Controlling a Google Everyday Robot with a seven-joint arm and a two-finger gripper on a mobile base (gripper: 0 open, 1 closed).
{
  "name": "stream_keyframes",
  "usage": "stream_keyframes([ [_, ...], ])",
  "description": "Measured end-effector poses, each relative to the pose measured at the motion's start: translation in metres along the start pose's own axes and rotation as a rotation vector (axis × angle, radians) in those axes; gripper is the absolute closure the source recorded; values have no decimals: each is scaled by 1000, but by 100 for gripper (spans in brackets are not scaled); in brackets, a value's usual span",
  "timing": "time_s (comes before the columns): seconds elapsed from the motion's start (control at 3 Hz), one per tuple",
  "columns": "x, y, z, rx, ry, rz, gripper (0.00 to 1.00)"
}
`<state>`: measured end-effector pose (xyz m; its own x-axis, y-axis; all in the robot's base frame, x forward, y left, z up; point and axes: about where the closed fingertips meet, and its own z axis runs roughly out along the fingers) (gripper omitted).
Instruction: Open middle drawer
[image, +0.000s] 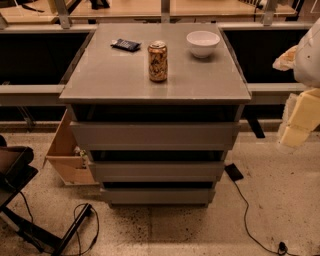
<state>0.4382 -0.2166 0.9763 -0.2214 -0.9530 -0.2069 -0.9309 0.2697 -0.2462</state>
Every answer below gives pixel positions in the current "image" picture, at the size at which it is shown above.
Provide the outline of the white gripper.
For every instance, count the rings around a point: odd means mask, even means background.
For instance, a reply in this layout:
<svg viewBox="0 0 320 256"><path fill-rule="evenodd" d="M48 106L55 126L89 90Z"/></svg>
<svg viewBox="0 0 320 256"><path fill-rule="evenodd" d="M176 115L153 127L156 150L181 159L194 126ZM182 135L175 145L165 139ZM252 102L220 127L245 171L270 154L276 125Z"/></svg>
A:
<svg viewBox="0 0 320 256"><path fill-rule="evenodd" d="M294 68L297 46L292 46L272 64L279 71ZM291 93L286 100L277 136L280 148L298 148L320 125L320 89Z"/></svg>

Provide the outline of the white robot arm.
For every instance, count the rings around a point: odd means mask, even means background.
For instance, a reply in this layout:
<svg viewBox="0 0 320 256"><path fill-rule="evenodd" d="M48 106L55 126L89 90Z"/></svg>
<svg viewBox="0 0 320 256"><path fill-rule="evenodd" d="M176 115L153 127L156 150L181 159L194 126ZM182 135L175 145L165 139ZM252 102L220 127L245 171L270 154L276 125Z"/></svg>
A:
<svg viewBox="0 0 320 256"><path fill-rule="evenodd" d="M272 67L280 71L292 69L295 80L308 87L299 95L289 96L278 130L278 150L292 153L320 125L320 19Z"/></svg>

